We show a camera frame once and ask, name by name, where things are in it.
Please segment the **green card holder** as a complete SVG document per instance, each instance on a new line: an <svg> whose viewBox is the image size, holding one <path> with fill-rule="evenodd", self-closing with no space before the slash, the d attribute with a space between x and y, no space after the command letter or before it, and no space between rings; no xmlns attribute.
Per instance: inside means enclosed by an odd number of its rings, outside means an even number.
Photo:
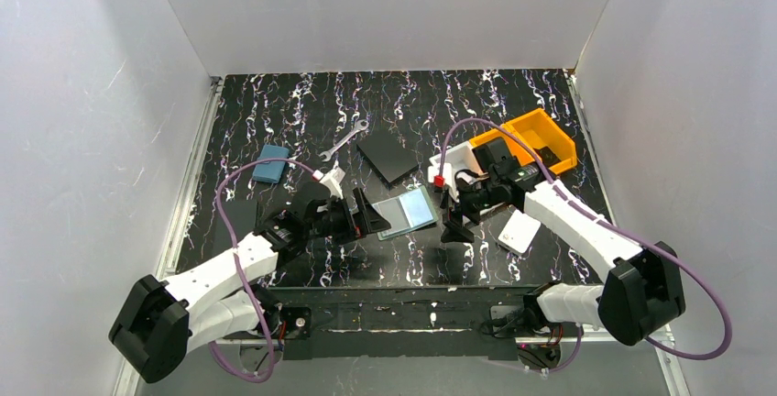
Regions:
<svg viewBox="0 0 777 396"><path fill-rule="evenodd" d="M372 206L390 223L388 230L378 232L378 239L381 241L408 234L439 220L425 187L373 203Z"/></svg>

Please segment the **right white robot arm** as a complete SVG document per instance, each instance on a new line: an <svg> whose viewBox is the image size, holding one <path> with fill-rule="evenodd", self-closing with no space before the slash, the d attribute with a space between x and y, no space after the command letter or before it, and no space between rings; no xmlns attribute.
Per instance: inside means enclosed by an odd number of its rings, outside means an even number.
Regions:
<svg viewBox="0 0 777 396"><path fill-rule="evenodd" d="M497 206L512 205L559 236L603 281L541 286L524 298L525 322L591 325L633 346L684 314L681 272L669 246L623 236L541 163L520 163L505 137L449 148L431 158L429 174L436 187L447 191L444 243L472 242L469 224L479 224Z"/></svg>

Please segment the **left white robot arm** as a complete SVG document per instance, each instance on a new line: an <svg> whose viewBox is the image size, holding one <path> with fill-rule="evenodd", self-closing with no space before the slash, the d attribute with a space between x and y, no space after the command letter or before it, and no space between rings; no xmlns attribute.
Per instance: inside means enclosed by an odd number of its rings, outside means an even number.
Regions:
<svg viewBox="0 0 777 396"><path fill-rule="evenodd" d="M351 207L323 184L307 182L290 205L258 219L234 248L163 280L142 277L130 288L109 341L143 381L155 383L204 344L235 332L269 330L277 301L259 299L250 281L293 261L312 240L344 244L390 229L362 189L353 195Z"/></svg>

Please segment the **black card in bin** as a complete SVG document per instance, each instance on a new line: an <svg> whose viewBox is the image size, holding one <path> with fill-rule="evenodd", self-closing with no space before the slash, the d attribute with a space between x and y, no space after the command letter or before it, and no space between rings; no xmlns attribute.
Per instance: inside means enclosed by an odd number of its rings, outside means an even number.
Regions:
<svg viewBox="0 0 777 396"><path fill-rule="evenodd" d="M549 147L536 148L534 151L548 168L560 162L558 156Z"/></svg>

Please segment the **blue card wallet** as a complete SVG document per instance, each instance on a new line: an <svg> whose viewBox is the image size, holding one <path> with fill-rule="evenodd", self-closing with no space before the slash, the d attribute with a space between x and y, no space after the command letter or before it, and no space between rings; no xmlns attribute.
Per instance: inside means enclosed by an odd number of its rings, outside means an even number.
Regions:
<svg viewBox="0 0 777 396"><path fill-rule="evenodd" d="M269 184L279 183L287 165L285 159L288 159L289 157L290 150L288 148L265 144L260 150L258 158L260 160L277 158L277 160L257 164L253 169L251 180L253 182L263 182Z"/></svg>

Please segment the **white plastic bin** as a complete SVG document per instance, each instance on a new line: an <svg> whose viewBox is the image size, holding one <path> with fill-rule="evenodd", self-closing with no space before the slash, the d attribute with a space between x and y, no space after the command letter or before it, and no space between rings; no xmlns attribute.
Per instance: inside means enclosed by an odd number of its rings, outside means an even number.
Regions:
<svg viewBox="0 0 777 396"><path fill-rule="evenodd" d="M461 170L474 172L476 175L483 173L476 161L473 153L473 147L469 141L465 141L446 150L445 159L438 153L428 159L427 180L434 182L434 178L439 174L440 168L443 168L443 178L445 182L453 182L454 175Z"/></svg>

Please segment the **white square box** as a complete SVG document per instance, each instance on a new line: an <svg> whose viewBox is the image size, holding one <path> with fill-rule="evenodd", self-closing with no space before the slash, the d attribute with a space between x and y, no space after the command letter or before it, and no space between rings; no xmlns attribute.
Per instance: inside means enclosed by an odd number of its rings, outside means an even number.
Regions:
<svg viewBox="0 0 777 396"><path fill-rule="evenodd" d="M541 223L516 210L498 235L498 244L517 255L526 253L537 235Z"/></svg>

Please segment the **black square plate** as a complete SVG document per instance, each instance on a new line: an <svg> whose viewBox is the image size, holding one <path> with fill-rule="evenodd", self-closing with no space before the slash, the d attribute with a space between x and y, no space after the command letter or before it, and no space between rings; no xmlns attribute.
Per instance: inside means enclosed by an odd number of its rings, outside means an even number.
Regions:
<svg viewBox="0 0 777 396"><path fill-rule="evenodd" d="M398 183L419 168L415 154L388 131L371 133L359 139L356 147L387 185Z"/></svg>

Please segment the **black flat notebook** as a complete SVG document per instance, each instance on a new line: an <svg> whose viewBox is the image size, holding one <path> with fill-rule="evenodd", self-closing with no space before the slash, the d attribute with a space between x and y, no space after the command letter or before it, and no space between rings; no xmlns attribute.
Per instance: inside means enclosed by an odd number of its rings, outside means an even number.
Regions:
<svg viewBox="0 0 777 396"><path fill-rule="evenodd" d="M223 203L224 212L227 215L237 241L242 240L251 233L257 220L257 201L241 200ZM214 220L213 243L209 255L215 257L231 247L231 237L223 218L216 213Z"/></svg>

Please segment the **silver wrench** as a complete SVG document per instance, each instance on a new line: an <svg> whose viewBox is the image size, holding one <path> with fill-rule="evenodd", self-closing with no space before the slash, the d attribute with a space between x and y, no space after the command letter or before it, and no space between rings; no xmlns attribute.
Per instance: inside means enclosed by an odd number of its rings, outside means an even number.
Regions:
<svg viewBox="0 0 777 396"><path fill-rule="evenodd" d="M353 137L358 135L359 133L366 131L369 127L369 123L367 120L362 119L355 122L354 127L342 138L337 140L329 149L321 152L319 154L319 158L323 162L328 162L332 159L333 155L348 141L350 141Z"/></svg>

